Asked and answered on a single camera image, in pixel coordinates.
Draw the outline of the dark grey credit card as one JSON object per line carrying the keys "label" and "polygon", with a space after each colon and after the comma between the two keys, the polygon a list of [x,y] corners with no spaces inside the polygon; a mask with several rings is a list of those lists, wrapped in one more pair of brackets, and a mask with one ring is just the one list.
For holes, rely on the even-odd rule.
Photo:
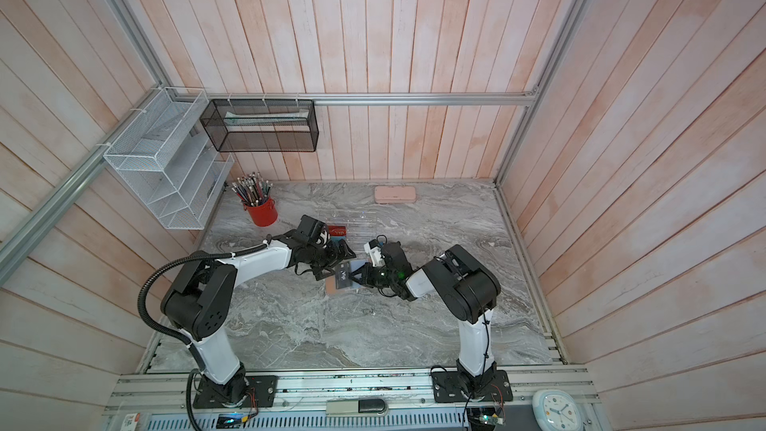
{"label": "dark grey credit card", "polygon": [[337,265],[337,274],[334,277],[335,289],[337,291],[343,291],[343,289],[350,289],[352,282],[349,277],[351,262],[343,261]]}

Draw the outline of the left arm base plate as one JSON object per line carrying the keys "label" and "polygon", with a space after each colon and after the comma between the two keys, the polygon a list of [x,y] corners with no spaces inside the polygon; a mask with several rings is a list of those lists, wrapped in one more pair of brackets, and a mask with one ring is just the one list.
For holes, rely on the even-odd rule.
{"label": "left arm base plate", "polygon": [[203,376],[191,404],[195,409],[271,408],[277,381],[276,375],[239,375],[227,384],[217,384]]}

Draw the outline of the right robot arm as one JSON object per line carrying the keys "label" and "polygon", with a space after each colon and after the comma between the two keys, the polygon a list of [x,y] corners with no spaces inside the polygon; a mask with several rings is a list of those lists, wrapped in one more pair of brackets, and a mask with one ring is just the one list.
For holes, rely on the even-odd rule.
{"label": "right robot arm", "polygon": [[506,374],[498,371],[492,353],[491,322],[502,287],[494,273],[460,245],[417,269],[409,263],[398,241],[371,241],[365,245],[365,253],[368,261],[347,273],[352,283],[403,301],[435,293],[458,320],[460,352],[456,369],[440,365],[432,368],[434,399],[456,403],[500,398],[498,389]]}

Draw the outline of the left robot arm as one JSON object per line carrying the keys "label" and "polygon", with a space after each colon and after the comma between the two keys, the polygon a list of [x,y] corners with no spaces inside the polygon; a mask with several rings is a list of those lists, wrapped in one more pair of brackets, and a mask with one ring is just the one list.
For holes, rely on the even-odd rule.
{"label": "left robot arm", "polygon": [[[197,251],[157,269],[140,288],[139,317],[154,331],[181,341],[189,349],[199,372],[201,389],[226,407],[240,405],[249,382],[223,329],[235,289],[252,279],[293,269],[327,279],[343,261],[355,259],[346,241],[331,239],[327,225],[303,215],[297,229],[267,237],[249,249],[231,253]],[[151,317],[147,298],[165,273],[180,271],[161,301],[161,312],[170,321],[163,325]]]}

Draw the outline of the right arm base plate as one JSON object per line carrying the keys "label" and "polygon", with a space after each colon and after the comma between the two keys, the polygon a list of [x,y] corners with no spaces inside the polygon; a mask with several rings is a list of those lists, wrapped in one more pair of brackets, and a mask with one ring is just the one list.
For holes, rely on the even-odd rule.
{"label": "right arm base plate", "polygon": [[437,403],[505,403],[513,400],[510,379],[504,370],[491,368],[483,375],[471,376],[465,370],[436,367],[430,371],[430,377]]}

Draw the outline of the red credit card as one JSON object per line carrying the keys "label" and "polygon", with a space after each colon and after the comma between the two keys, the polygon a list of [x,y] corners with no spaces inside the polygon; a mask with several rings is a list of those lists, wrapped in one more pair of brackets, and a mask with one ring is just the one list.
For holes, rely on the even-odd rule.
{"label": "red credit card", "polygon": [[347,228],[345,225],[328,225],[327,231],[331,237],[346,237]]}

